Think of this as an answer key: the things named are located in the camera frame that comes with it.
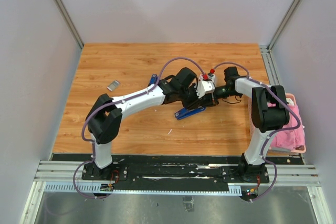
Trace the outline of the blue stapler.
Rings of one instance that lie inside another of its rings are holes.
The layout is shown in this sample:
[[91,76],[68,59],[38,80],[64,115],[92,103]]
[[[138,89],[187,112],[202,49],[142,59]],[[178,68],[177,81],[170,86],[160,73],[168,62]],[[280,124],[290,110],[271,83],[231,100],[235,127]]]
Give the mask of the blue stapler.
[[189,116],[193,116],[195,114],[201,113],[205,109],[206,109],[205,107],[200,107],[200,108],[191,109],[191,110],[187,110],[186,108],[182,108],[182,109],[178,110],[177,112],[175,112],[174,116],[177,120],[182,120],[182,119],[187,118]]
[[155,84],[157,80],[158,80],[157,74],[152,74],[148,86]]

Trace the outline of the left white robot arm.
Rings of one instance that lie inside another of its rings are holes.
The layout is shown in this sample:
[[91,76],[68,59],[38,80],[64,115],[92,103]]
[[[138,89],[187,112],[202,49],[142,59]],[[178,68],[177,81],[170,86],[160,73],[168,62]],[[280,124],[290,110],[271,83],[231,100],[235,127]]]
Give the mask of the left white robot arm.
[[100,179],[112,175],[111,144],[118,136],[121,122],[127,117],[153,106],[180,101],[187,110],[201,106],[201,100],[214,91],[207,74],[202,79],[184,67],[176,75],[157,79],[140,91],[111,98],[101,95],[89,112],[84,127],[91,134],[94,173]]

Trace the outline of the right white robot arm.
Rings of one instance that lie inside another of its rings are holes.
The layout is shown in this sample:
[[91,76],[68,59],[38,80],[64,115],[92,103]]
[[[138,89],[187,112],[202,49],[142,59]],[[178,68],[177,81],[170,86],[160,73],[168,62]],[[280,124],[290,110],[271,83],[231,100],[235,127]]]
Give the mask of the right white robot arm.
[[287,105],[285,89],[281,85],[270,86],[252,79],[248,74],[241,76],[236,67],[224,70],[224,86],[205,95],[205,106],[216,106],[220,99],[230,96],[247,96],[251,99],[250,118],[254,126],[248,148],[242,153],[237,169],[230,175],[243,182],[269,181],[263,178],[267,151],[276,136],[290,121],[291,109]]

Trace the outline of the silver staple strip block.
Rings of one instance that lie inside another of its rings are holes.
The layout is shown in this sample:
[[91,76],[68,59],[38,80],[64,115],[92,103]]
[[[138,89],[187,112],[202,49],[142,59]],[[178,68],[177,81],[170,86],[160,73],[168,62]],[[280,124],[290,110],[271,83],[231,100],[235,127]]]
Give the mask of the silver staple strip block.
[[119,85],[120,85],[120,82],[117,81],[117,80],[114,80],[114,81],[112,81],[112,82],[107,86],[107,89],[108,89],[109,91],[113,91],[113,90],[115,90]]

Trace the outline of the pink cloth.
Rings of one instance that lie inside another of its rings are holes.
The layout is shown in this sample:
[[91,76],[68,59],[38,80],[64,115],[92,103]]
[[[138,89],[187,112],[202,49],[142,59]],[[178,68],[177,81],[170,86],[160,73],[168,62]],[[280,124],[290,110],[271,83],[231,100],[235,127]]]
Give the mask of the pink cloth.
[[305,134],[302,124],[302,119],[299,113],[297,105],[289,104],[288,107],[296,114],[300,120],[300,127],[294,130],[284,130],[278,132],[274,137],[270,147],[286,148],[288,150],[294,150],[298,147],[305,145]]

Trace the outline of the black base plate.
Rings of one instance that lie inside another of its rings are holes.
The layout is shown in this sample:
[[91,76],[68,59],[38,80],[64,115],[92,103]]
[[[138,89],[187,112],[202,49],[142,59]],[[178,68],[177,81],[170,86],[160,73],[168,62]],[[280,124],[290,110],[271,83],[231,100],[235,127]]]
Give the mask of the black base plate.
[[237,169],[238,156],[164,156],[164,155],[114,155],[112,164],[99,169],[89,160],[87,154],[54,154],[51,161],[59,168],[53,172],[70,173],[70,183],[77,186],[84,183],[107,184],[111,190],[117,189],[220,189],[228,185],[240,186],[242,196],[256,197],[259,186],[277,181],[288,169],[290,178],[300,175],[304,164],[298,156],[268,157],[263,178],[269,181],[243,182],[226,173]]

